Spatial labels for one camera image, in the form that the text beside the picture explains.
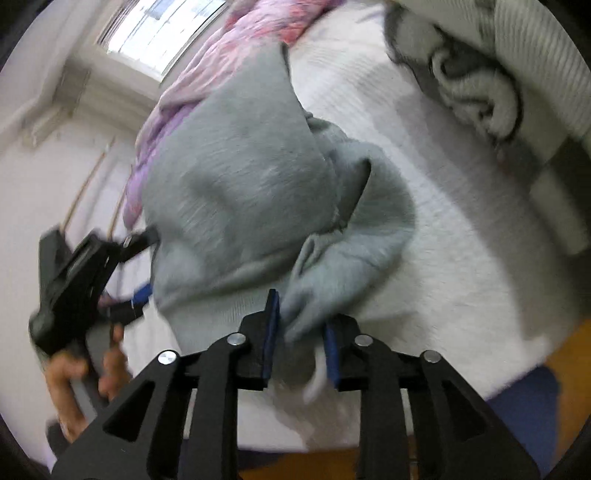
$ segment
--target window frame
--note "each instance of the window frame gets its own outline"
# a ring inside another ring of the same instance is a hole
[[[184,47],[170,61],[162,75],[150,69],[139,61],[129,59],[118,52],[108,52],[100,44],[105,30],[111,25],[115,17],[120,13],[124,0],[106,0],[104,8],[97,16],[96,21],[89,28],[74,59],[89,66],[94,72],[107,76],[124,86],[130,87],[138,93],[149,98],[158,99],[162,93],[161,85],[169,83],[170,75],[179,60],[193,46],[197,39],[205,40],[214,32],[207,32],[213,24],[223,17],[224,12],[231,5],[232,0],[226,2],[211,15],[199,29],[189,38]]]

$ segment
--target pink blanket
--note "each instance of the pink blanket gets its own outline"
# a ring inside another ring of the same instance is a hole
[[[136,141],[137,164],[126,188],[125,226],[142,212],[141,192],[163,138],[236,71],[263,42],[293,45],[335,0],[236,0],[224,26],[207,39],[146,120]]]

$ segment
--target window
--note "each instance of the window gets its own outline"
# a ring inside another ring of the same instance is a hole
[[[99,38],[109,54],[162,79],[222,11],[225,0],[128,0]]]

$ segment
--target hoodie sleeve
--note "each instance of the hoodie sleeve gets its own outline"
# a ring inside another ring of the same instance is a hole
[[[340,229],[310,235],[300,251],[281,303],[288,342],[349,307],[391,273],[414,232],[411,195],[379,147],[347,140],[331,158],[344,186],[341,206],[355,195],[346,187],[355,179],[348,177],[366,172],[366,181],[352,212],[340,209]]]

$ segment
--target metal screw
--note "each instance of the metal screw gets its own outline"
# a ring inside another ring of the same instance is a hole
[[[233,333],[228,337],[228,343],[233,346],[242,345],[246,342],[246,337],[241,333]]]
[[[423,358],[430,364],[436,364],[439,360],[441,360],[441,355],[435,350],[427,350],[423,353]]]
[[[374,342],[374,339],[369,335],[358,335],[355,337],[355,345],[357,346],[370,346]]]
[[[177,359],[177,357],[178,355],[176,352],[173,352],[172,350],[165,350],[160,355],[158,355],[158,362],[163,365],[170,365]]]

